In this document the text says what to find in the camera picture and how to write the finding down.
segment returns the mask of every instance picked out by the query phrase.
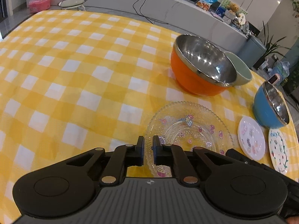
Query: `metal rim of bowl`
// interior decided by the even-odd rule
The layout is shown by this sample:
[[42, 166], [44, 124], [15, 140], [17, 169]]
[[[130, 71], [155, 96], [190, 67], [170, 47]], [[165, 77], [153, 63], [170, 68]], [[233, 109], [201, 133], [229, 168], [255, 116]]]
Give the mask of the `metal rim of bowl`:
[[[220, 87], [231, 87], [235, 84], [236, 80], [237, 80], [237, 70], [234, 66], [234, 64], [231, 62], [231, 60], [228, 58], [228, 60], [231, 62], [232, 66], [235, 68], [236, 70], [236, 79], [235, 81], [231, 82], [231, 83], [225, 83], [225, 82], [221, 82], [221, 81], [218, 81], [216, 79], [213, 79], [211, 78], [209, 75], [205, 74], [204, 72], [202, 72], [201, 70], [199, 70], [198, 68], [196, 68], [192, 63], [191, 61], [189, 61], [184, 55], [183, 55], [183, 52], [179, 49], [178, 47], [178, 38], [180, 38], [181, 36], [184, 36], [184, 35], [190, 35], [190, 34], [182, 34], [182, 35], [179, 35], [178, 37], [176, 37], [175, 39], [175, 42], [173, 44], [173, 47], [174, 47], [174, 50], [176, 52], [176, 54], [178, 55], [178, 57], [181, 59], [181, 61], [191, 70], [193, 71], [194, 73], [196, 73], [198, 76], [200, 76], [201, 78], [203, 78], [204, 80], [208, 81], [209, 83], [211, 84], [214, 84], [214, 85], [217, 85], [217, 86], [220, 86]], [[213, 43], [211, 43], [210, 41], [200, 37], [200, 36], [194, 36], [194, 35], [190, 35], [190, 36], [193, 36], [193, 37], [198, 37], [202, 40], [205, 40], [207, 42], [209, 42], [211, 45], [213, 45], [214, 47], [216, 47]]]
[[265, 81], [265, 82], [262, 84], [262, 86], [263, 86], [263, 92], [264, 92], [264, 95], [266, 96], [266, 99], [267, 99], [267, 101], [268, 101], [269, 106], [271, 107], [272, 111], [276, 114], [276, 116], [277, 116], [278, 120], [280, 121], [280, 123], [282, 123], [283, 125], [288, 125], [289, 122], [290, 122], [290, 115], [289, 115], [289, 112], [288, 112], [287, 108], [286, 108], [286, 112], [288, 113], [288, 120], [287, 120], [287, 122], [285, 122], [285, 121], [280, 117], [280, 115], [278, 114], [278, 112], [277, 112], [277, 111], [274, 109], [274, 107], [273, 107], [273, 103], [271, 102], [271, 100], [270, 100], [270, 98], [269, 98], [269, 95], [268, 95], [268, 92], [267, 92], [267, 89], [266, 89], [266, 87], [265, 87], [265, 84], [266, 84], [266, 83], [270, 84], [270, 85], [276, 90], [277, 94], [279, 95], [279, 97], [280, 97], [281, 99], [282, 99], [282, 97], [280, 96], [280, 94], [279, 94], [279, 92], [277, 91], [277, 89], [276, 89], [271, 83], [269, 83], [268, 81]]

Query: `table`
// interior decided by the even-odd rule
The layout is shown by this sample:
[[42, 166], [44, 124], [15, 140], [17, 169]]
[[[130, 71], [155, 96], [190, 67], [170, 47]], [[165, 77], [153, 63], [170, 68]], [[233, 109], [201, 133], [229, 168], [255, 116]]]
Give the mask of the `table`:
[[[95, 147], [135, 144], [155, 112], [172, 101], [211, 109], [242, 152], [237, 126], [243, 115], [253, 117], [263, 79], [253, 73], [249, 84], [214, 97], [188, 94], [170, 69], [177, 36], [119, 16], [43, 11], [0, 43], [0, 223], [20, 215], [12, 187], [21, 176]], [[293, 121], [281, 130], [291, 154], [288, 176], [298, 180]], [[272, 166], [269, 149], [260, 162]], [[130, 167], [128, 176], [152, 175], [143, 166]]]

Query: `glass plate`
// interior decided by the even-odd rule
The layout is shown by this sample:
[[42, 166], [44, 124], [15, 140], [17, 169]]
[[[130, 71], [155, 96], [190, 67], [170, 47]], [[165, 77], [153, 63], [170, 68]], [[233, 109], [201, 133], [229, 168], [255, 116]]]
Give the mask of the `glass plate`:
[[145, 134], [145, 159], [154, 177], [171, 177], [169, 167], [154, 165], [154, 135], [162, 144], [176, 144], [185, 151], [201, 146], [224, 155], [234, 148], [225, 124], [211, 110], [192, 102], [173, 102], [154, 115]]

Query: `blue snack package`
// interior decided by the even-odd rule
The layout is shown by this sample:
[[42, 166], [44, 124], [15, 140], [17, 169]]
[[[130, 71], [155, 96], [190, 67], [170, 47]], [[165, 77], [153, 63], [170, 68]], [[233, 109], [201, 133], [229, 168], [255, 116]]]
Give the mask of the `blue snack package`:
[[205, 11], [209, 10], [210, 6], [218, 0], [197, 0], [195, 5], [204, 9]]
[[215, 13], [223, 18], [225, 11], [226, 11], [226, 8], [219, 6]]

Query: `green leaves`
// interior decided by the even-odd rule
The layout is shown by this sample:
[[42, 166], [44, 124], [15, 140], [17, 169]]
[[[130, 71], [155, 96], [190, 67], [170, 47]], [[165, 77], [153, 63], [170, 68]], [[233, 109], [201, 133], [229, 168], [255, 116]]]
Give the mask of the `green leaves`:
[[292, 1], [293, 10], [299, 12], [299, 0], [291, 0], [291, 1]]
[[270, 40], [269, 40], [269, 25], [268, 25], [268, 23], [267, 23], [267, 33], [268, 33], [267, 40], [266, 40], [266, 27], [265, 27], [264, 21], [263, 21], [263, 28], [264, 28], [264, 37], [265, 37], [265, 39], [264, 39], [264, 46], [266, 47], [266, 51], [265, 51], [263, 57], [266, 57], [269, 54], [273, 54], [273, 53], [276, 53], [276, 54], [281, 55], [282, 57], [285, 57], [282, 53], [278, 52], [277, 49], [279, 49], [279, 48], [288, 49], [288, 50], [291, 49], [291, 48], [284, 47], [284, 46], [281, 46], [281, 45], [278, 44], [278, 42], [280, 42], [283, 39], [285, 39], [286, 36], [278, 39], [275, 43], [272, 43], [274, 35], [272, 35], [270, 37]]

